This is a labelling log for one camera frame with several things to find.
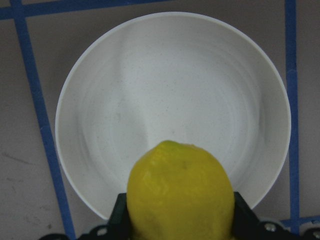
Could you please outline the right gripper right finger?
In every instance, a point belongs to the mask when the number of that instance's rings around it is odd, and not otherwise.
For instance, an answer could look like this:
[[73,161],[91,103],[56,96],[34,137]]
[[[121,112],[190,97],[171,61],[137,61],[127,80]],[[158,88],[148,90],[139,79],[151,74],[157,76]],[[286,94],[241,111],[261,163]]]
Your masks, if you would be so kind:
[[238,240],[318,240],[320,229],[312,227],[302,235],[286,230],[275,221],[260,220],[237,191],[234,192],[235,207],[232,234]]

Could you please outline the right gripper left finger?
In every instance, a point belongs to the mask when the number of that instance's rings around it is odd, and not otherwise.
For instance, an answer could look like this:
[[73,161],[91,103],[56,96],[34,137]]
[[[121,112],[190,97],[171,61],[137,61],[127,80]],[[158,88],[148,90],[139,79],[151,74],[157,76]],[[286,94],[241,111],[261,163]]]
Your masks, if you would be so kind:
[[132,225],[127,208],[127,194],[117,196],[112,213],[107,223],[98,225],[88,233],[82,234],[79,240],[131,240]]

